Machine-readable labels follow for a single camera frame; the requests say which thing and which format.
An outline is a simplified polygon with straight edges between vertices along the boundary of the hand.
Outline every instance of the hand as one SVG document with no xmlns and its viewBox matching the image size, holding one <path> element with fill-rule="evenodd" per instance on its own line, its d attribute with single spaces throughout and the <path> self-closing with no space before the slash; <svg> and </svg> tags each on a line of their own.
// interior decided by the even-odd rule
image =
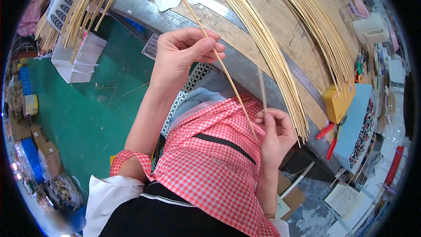
<svg viewBox="0 0 421 237">
<path fill-rule="evenodd" d="M 257 113 L 254 121 L 256 124 L 264 122 L 266 127 L 260 166 L 277 170 L 298 139 L 289 114 L 279 109 L 267 108 L 267 113 Z"/>
<path fill-rule="evenodd" d="M 158 50 L 151 76 L 151 86 L 160 90 L 179 91 L 189 76 L 193 62 L 214 63 L 216 55 L 225 58 L 225 46 L 219 42 L 219 35 L 206 30 L 208 38 L 199 28 L 186 28 L 162 34 L 158 39 Z"/>
</svg>

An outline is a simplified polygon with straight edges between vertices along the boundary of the white pipe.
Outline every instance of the white pipe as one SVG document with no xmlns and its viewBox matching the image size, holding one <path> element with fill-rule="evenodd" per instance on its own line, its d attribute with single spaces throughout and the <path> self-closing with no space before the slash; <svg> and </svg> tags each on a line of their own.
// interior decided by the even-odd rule
<svg viewBox="0 0 421 237">
<path fill-rule="evenodd" d="M 288 193 L 290 193 L 295 186 L 297 186 L 297 184 L 303 179 L 303 177 L 305 177 L 305 175 L 311 170 L 313 166 L 314 162 L 311 162 L 310 165 L 306 168 L 306 170 L 304 170 L 304 172 L 302 172 L 302 174 L 298 177 L 298 179 L 294 181 L 294 183 L 292 183 L 292 185 L 289 188 L 287 188 L 287 190 L 285 190 L 284 193 L 282 193 L 281 199 L 285 198 L 285 196 L 288 195 Z"/>
</svg>

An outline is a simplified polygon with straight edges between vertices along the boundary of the green floor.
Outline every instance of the green floor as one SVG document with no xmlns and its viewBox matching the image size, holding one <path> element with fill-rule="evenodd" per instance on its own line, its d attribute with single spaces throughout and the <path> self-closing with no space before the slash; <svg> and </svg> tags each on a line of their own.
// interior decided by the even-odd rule
<svg viewBox="0 0 421 237">
<path fill-rule="evenodd" d="M 91 174 L 109 176 L 109 157 L 123 150 L 148 85 L 122 95 L 149 82 L 154 65 L 141 54 L 144 42 L 112 17 L 96 34 L 108 42 L 88 83 L 66 84 L 50 59 L 28 61 L 39 100 L 36 121 L 60 150 L 66 173 L 80 182 L 85 201 Z"/>
</svg>

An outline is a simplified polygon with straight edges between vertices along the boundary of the red gingham apron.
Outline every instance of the red gingham apron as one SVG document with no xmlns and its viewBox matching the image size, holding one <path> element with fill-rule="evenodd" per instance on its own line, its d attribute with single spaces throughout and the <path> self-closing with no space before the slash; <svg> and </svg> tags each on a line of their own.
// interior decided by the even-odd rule
<svg viewBox="0 0 421 237">
<path fill-rule="evenodd" d="M 250 98 L 242 100 L 254 119 L 261 108 Z M 114 158 L 110 176 L 124 160 L 136 156 L 150 181 L 160 182 L 213 218 L 249 236 L 279 236 L 255 196 L 265 131 L 255 123 L 253 128 L 257 141 L 236 98 L 218 102 L 184 119 L 168 134 L 152 176 L 149 157 L 128 150 Z M 198 133 L 238 145 L 256 164 L 227 145 L 192 137 Z"/>
</svg>

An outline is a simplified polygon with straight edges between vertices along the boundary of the white sleeve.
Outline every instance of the white sleeve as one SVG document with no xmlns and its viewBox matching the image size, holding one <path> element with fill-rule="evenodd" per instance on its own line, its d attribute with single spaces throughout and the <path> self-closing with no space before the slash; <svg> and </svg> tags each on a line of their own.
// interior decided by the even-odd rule
<svg viewBox="0 0 421 237">
<path fill-rule="evenodd" d="M 99 179 L 91 176 L 83 236 L 100 235 L 114 210 L 122 203 L 139 197 L 144 187 L 142 182 L 134 178 L 113 176 Z"/>
<path fill-rule="evenodd" d="M 278 233 L 281 234 L 281 237 L 289 237 L 289 227 L 286 221 L 280 219 L 269 219 L 273 225 L 275 225 Z"/>
</svg>

